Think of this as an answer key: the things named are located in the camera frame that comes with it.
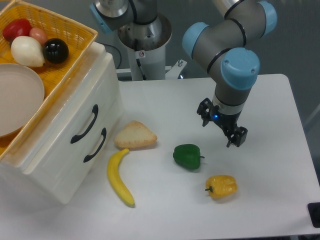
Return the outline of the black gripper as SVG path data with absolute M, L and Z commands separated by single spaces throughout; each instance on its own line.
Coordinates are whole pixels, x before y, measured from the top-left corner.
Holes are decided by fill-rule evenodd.
M 246 140 L 248 130 L 243 126 L 237 126 L 241 112 L 241 105 L 230 106 L 218 100 L 211 102 L 209 98 L 201 101 L 196 111 L 202 119 L 203 127 L 213 120 L 222 129 L 228 139 L 227 148 L 231 145 L 240 147 Z

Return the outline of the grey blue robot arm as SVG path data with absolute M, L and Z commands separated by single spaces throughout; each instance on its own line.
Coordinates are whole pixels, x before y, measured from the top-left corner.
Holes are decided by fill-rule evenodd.
M 260 71 L 258 56 L 246 44 L 271 32 L 278 17 L 266 1 L 216 0 L 214 5 L 223 22 L 215 27 L 194 23 L 184 33 L 182 47 L 216 84 L 213 98 L 204 99 L 197 109 L 203 124 L 214 122 L 228 145 L 240 146 L 248 131 L 237 121 Z M 155 0 L 96 0 L 89 8 L 104 33 L 117 31 L 134 81 L 165 77 L 172 26 Z

